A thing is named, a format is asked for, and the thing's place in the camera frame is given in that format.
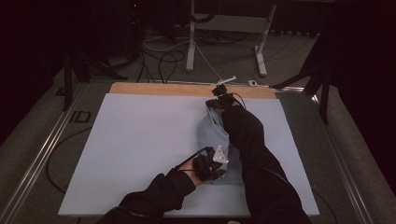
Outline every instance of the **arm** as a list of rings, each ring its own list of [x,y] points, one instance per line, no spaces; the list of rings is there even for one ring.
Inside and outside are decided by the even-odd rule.
[[[191,170],[192,161],[180,170]],[[180,209],[184,197],[203,182],[192,171],[157,175],[144,191],[127,194],[118,207],[108,211],[97,224],[158,223],[167,211]]]
[[[221,113],[240,151],[247,206],[254,223],[311,223],[276,157],[264,144],[262,123],[240,105]]]

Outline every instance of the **black sleeve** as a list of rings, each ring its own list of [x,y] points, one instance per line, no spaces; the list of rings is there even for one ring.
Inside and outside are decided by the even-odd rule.
[[[265,146],[262,123],[240,105],[223,111],[221,117],[231,144],[240,151],[253,223],[311,223],[279,161]]]
[[[157,175],[146,190],[127,194],[97,224],[158,223],[165,212],[180,209],[184,197],[194,190],[194,184],[183,172]]]

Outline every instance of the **floor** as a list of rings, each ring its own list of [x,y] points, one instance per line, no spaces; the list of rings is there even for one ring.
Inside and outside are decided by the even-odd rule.
[[[147,34],[143,45],[147,69],[141,73],[141,82],[156,83],[216,83],[235,76],[233,84],[247,85],[255,80],[261,85],[274,85],[300,71],[304,59],[315,44],[315,38],[303,35],[269,35],[264,47],[267,77],[257,71],[253,47],[261,37],[256,34],[229,32],[200,32],[196,39],[194,70],[185,69],[188,44],[180,35],[176,43],[156,34]],[[169,54],[157,50],[166,49]],[[110,57],[111,62],[121,62],[120,57]],[[119,71],[135,82],[140,74],[141,62]],[[59,217],[67,183],[74,172],[83,143],[88,137],[104,94],[114,80],[92,71],[90,83],[74,82],[75,111],[91,111],[89,122],[69,122],[56,142],[56,153],[51,154],[49,174],[54,182],[64,183],[56,189],[46,176],[46,167],[37,167],[35,184],[18,213],[11,217],[13,223],[94,223],[98,217]],[[307,78],[291,86],[304,87]],[[0,204],[3,212],[23,175],[40,153],[46,140],[59,123],[64,98],[55,96],[63,86],[63,72],[55,77],[54,86],[37,102],[31,112],[14,130],[0,148]],[[362,137],[348,115],[337,89],[331,87],[328,108],[329,124],[321,123],[315,116],[310,99],[300,93],[277,93],[287,112],[293,137],[298,146],[312,189],[315,192],[320,216],[311,217],[313,223],[393,223],[396,220],[396,200],[387,188]]]

